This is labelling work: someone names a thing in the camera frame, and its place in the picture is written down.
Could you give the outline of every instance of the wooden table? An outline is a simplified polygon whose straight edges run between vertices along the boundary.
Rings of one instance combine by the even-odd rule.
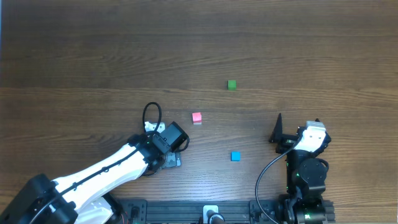
[[[156,101],[191,145],[182,167],[117,197],[253,199],[277,156],[267,138],[281,112],[286,133],[326,125],[323,195],[339,222],[396,222],[397,24],[398,1],[387,0],[3,0],[0,211],[34,175],[68,175],[117,151]],[[264,176],[261,198],[285,192],[284,166]]]

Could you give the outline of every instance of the blue cube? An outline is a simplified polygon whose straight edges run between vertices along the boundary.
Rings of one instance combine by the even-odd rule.
[[[241,152],[231,152],[231,161],[240,161]]]

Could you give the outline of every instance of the cube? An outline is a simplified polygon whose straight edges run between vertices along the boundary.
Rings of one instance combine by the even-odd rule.
[[[231,152],[231,161],[240,161],[241,152]]]
[[[193,113],[192,114],[193,124],[201,124],[201,113]]]
[[[236,90],[236,80],[228,80],[228,90]]]

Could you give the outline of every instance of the pink cube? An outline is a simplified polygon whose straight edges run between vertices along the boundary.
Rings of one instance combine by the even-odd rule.
[[[193,124],[201,124],[201,113],[193,113],[192,114]]]

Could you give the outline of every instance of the wooden tabletop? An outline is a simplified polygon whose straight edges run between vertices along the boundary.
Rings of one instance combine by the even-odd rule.
[[[181,167],[117,197],[254,199],[282,113],[288,134],[324,122],[323,196],[337,221],[396,222],[397,24],[388,0],[3,0],[0,211],[34,175],[72,174],[116,152],[156,101],[190,147]],[[279,161],[260,198],[284,193],[285,175]]]

